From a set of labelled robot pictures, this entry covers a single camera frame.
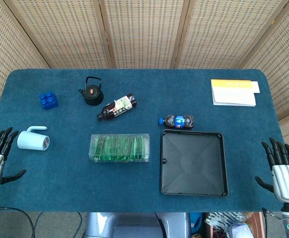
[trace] blue felt tablecloth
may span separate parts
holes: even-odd
[[[84,102],[78,89],[89,75],[102,78],[103,102]],[[258,81],[255,107],[214,106],[211,79]],[[53,91],[57,108],[45,111],[39,95]],[[128,93],[138,106],[98,121],[102,107]],[[158,118],[194,115],[195,131],[222,133],[225,142],[227,197],[164,195],[160,190],[161,133]],[[19,180],[0,186],[0,206],[27,211],[260,211],[279,210],[273,194],[255,181],[272,183],[261,141],[282,141],[266,76],[255,69],[25,69],[12,72],[0,102],[0,130],[23,131],[45,125],[47,151],[22,150],[14,142],[4,169]],[[148,163],[94,163],[88,158],[91,134],[148,133]]]

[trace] kettle handle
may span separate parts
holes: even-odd
[[[99,79],[99,80],[100,80],[100,84],[99,84],[99,91],[100,91],[100,90],[101,90],[101,83],[102,83],[101,78],[97,78],[97,77],[94,77],[94,76],[88,76],[88,77],[86,78],[85,90],[86,90],[86,88],[87,88],[88,79],[90,79],[90,78],[95,78],[95,79]]]

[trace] blue bottle cap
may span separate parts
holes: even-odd
[[[163,119],[163,118],[160,118],[160,119],[159,119],[159,124],[160,124],[160,125],[163,125],[163,123],[164,123],[164,119]]]
[[[45,96],[44,93],[40,94],[40,99],[41,99],[41,100],[42,100],[42,99],[45,99],[45,98],[46,98],[46,96]]]

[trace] black kettle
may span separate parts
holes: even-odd
[[[95,78],[100,80],[99,86],[96,85],[89,85],[87,86],[88,79],[90,78]],[[85,82],[85,89],[79,89],[79,92],[83,95],[85,102],[91,106],[96,106],[99,105],[103,99],[104,99],[104,94],[101,91],[101,79],[93,76],[89,76],[86,78]]]

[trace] bottle label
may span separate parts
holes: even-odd
[[[118,116],[132,108],[132,104],[127,96],[115,100],[114,116]]]
[[[184,126],[185,119],[183,116],[176,116],[175,117],[175,127],[182,128]]]

